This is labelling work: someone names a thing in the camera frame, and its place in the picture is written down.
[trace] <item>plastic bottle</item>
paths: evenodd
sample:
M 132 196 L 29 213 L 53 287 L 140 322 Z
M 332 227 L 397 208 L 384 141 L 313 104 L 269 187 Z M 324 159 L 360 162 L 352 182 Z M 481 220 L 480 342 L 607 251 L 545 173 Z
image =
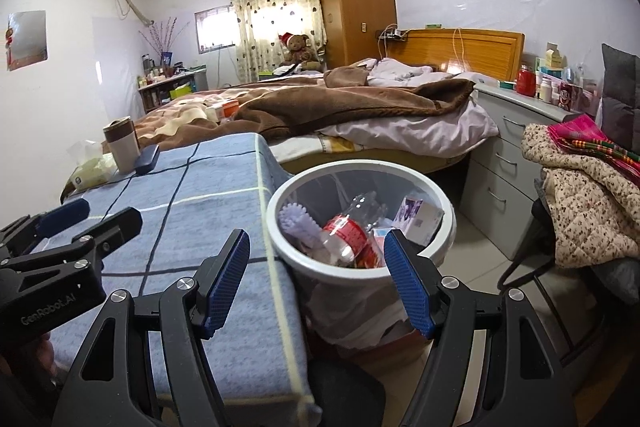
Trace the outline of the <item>plastic bottle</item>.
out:
M 540 89 L 542 89 L 542 71 L 536 71 L 536 96 L 535 98 L 542 98 L 540 96 Z
M 542 85 L 540 86 L 540 100 L 546 103 L 551 103 L 553 89 L 551 87 L 551 82 L 548 80 L 543 80 Z
M 385 205 L 378 204 L 373 191 L 354 198 L 349 208 L 331 219 L 320 233 L 320 241 L 330 253 L 330 263 L 353 266 L 369 245 L 369 230 L 385 213 Z
M 560 102 L 560 92 L 558 90 L 558 84 L 554 84 L 551 88 L 551 104 L 558 105 Z

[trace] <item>dried flower branch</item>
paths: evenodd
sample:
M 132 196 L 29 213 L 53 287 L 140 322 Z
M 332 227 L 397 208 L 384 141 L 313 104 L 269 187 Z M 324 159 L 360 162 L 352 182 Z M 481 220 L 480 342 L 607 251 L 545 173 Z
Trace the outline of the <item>dried flower branch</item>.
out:
M 153 51 L 158 54 L 159 62 L 162 61 L 162 54 L 171 50 L 171 46 L 174 44 L 175 39 L 177 39 L 178 35 L 180 35 L 180 33 L 182 33 L 182 31 L 190 24 L 190 22 L 187 22 L 180 31 L 174 35 L 176 21 L 177 17 L 169 17 L 167 19 L 166 26 L 162 21 L 159 25 L 157 23 L 152 24 L 147 28 L 148 37 L 142 31 L 139 32 L 145 41 L 151 46 Z

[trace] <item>brown blanket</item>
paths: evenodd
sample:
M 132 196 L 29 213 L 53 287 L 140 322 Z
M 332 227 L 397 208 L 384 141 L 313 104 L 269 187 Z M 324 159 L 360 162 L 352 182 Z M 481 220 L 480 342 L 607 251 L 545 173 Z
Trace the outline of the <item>brown blanket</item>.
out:
M 437 116 L 459 108 L 473 83 L 447 79 L 415 88 L 366 86 L 367 71 L 344 67 L 323 79 L 295 77 L 232 89 L 190 94 L 136 122 L 140 147 L 161 150 L 188 146 L 226 134 L 255 132 L 267 140 L 308 134 L 328 125 L 386 116 Z M 235 98 L 232 121 L 217 124 L 208 108 Z

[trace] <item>teddy bear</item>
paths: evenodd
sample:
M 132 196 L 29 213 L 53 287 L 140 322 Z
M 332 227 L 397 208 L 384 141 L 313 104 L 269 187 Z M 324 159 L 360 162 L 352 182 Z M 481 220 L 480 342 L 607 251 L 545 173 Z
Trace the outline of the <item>teddy bear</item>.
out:
M 306 45 L 308 40 L 307 35 L 292 35 L 291 33 L 282 35 L 280 41 L 287 51 L 284 54 L 284 61 L 280 65 L 300 64 L 305 71 L 322 71 L 318 56 Z

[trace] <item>black gripper frame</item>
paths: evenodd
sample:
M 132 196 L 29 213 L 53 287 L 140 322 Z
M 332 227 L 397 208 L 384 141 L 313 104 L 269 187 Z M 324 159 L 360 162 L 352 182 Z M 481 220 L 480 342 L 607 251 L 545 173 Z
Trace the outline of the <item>black gripper frame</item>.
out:
M 558 356 L 520 290 L 491 295 L 445 280 L 399 230 L 394 234 L 430 296 L 433 346 L 402 427 L 453 425 L 468 371 L 474 330 L 486 330 L 478 398 L 466 427 L 576 427 L 574 403 Z M 431 296 L 440 307 L 433 310 Z
M 112 293 L 69 371 L 53 427 L 163 425 L 151 371 L 149 331 L 162 335 L 180 425 L 230 427 L 201 339 L 212 335 L 204 329 L 212 312 L 211 291 L 241 241 L 248 249 L 246 232 L 234 230 L 218 256 L 204 260 L 193 278 L 182 278 L 161 293 L 135 298 L 125 290 Z
M 391 233 L 430 296 L 426 312 L 435 325 L 428 362 L 401 426 L 453 425 L 474 330 L 487 334 L 478 399 L 467 426 L 577 426 L 558 357 L 526 296 L 475 292 L 458 280 L 446 280 L 445 286 L 429 259 L 418 257 L 401 232 Z M 209 295 L 206 274 L 207 283 L 216 278 L 210 263 L 200 266 L 191 287 L 180 280 L 161 294 L 112 294 L 71 368 L 53 427 L 160 425 L 148 352 L 151 330 L 162 333 L 180 425 L 230 425 L 199 337 L 198 293 Z
M 44 216 L 21 218 L 4 229 L 0 353 L 51 416 L 58 392 L 37 366 L 32 344 L 104 301 L 102 259 L 140 233 L 142 216 L 135 208 L 126 208 L 80 233 L 69 245 L 30 253 L 41 240 L 37 230 Z

